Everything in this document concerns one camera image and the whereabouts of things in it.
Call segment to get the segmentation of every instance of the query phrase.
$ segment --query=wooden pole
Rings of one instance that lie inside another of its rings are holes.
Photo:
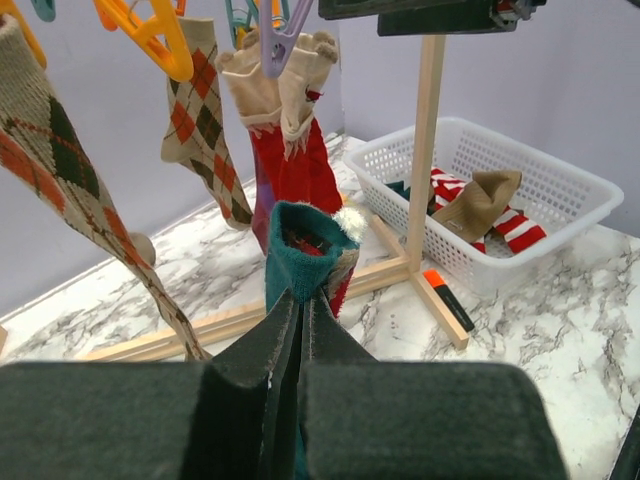
[[[436,139],[445,38],[444,35],[422,37],[416,133],[411,170],[409,231],[407,233],[407,253],[411,272],[419,272],[422,263],[424,221],[429,201],[429,182],[431,180],[433,145]]]
[[[407,257],[409,258],[410,281],[416,293],[454,346],[458,349],[464,349],[469,343],[469,334],[460,326],[460,323],[420,271],[424,223],[427,218],[429,185],[431,183],[431,164],[433,163],[433,148],[436,140],[445,38],[444,35],[422,37],[416,132],[411,170]]]

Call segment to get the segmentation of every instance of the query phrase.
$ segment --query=black device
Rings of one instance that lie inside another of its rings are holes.
[[[640,479],[640,407],[633,417],[609,480]]]
[[[0,368],[11,480],[567,478],[536,388],[499,364],[377,362],[318,290],[209,363]]]
[[[318,0],[318,15],[325,20],[365,17],[411,8],[461,3],[465,0]]]
[[[529,20],[546,0],[464,0],[385,13],[378,16],[378,35],[444,35],[512,32]]]

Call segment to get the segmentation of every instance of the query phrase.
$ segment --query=white pom-pom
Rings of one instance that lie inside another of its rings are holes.
[[[342,207],[332,218],[347,237],[356,243],[362,243],[367,231],[367,219],[357,208]]]

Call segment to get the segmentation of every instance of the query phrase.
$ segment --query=wooden drying rack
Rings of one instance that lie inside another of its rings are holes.
[[[469,342],[467,332],[453,317],[420,271],[444,46],[445,36],[425,36],[422,39],[415,146],[411,173],[411,185],[414,187],[421,185],[422,188],[411,189],[406,249],[400,245],[396,235],[382,220],[379,217],[374,217],[371,228],[392,258],[356,271],[349,286],[347,298],[364,295],[409,280],[455,347],[464,349]],[[210,345],[247,332],[257,325],[265,315],[264,302],[260,301],[197,320],[193,322],[193,328],[202,345]],[[166,329],[112,347],[96,350],[81,360],[162,360],[182,352],[182,345],[173,330]]]
[[[2,348],[4,347],[4,343],[7,341],[7,331],[0,327],[0,353],[2,353]]]

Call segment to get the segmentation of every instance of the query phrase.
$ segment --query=red and white striped sock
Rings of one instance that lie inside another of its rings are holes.
[[[438,168],[432,168],[431,185],[434,190],[437,211],[452,202],[464,190],[466,183]],[[540,225],[508,206],[493,224],[493,228],[504,237],[507,246],[513,253],[520,253],[547,236]],[[471,245],[486,253],[484,237]]]

